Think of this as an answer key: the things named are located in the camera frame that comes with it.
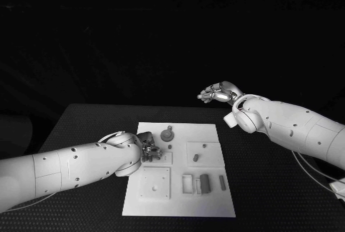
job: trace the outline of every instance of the robotic hand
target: robotic hand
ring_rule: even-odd
[[[0,160],[0,213],[45,195],[109,177],[129,176],[144,161],[161,159],[151,132],[118,131],[98,143]]]
[[[204,103],[216,99],[231,105],[231,113],[224,117],[231,128],[239,125],[249,133],[265,133],[289,150],[345,170],[345,125],[300,106],[243,94],[227,81],[208,86],[198,99]]]

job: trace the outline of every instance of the black table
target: black table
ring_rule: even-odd
[[[0,214],[0,231],[345,231],[345,209],[302,171],[292,152],[263,133],[227,126],[231,108],[72,104],[40,152],[137,133],[138,122],[216,124],[234,218],[124,217],[128,177],[112,175],[62,191],[26,209]],[[326,185],[325,178],[308,170]]]

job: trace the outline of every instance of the small cylinder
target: small cylinder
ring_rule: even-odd
[[[208,180],[207,174],[200,175],[200,187],[201,187],[201,194],[207,194],[211,192],[210,180]]]
[[[194,154],[194,158],[193,158],[193,161],[197,162],[198,161],[198,154]]]
[[[226,183],[224,183],[224,177],[223,176],[219,176],[219,181],[220,181],[221,190],[224,191],[226,190]]]

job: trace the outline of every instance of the mesh surface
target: mesh surface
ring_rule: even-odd
[[[59,192],[32,207],[0,214],[0,231],[345,231],[335,195],[303,173],[289,150],[263,133],[229,128],[231,109],[72,104],[40,152],[137,133],[138,122],[216,124],[236,211],[234,218],[124,217],[128,177],[112,175]],[[326,185],[326,180],[308,170]]]

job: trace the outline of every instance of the table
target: table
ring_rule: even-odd
[[[345,209],[335,195],[263,133],[227,126],[223,117],[230,112],[230,107],[72,104],[40,152],[96,142],[116,131],[135,133],[138,122],[216,124],[236,218],[124,217],[128,177],[112,175],[0,214],[0,231],[345,231]],[[311,157],[306,160],[316,166]],[[326,185],[325,178],[308,171]]]

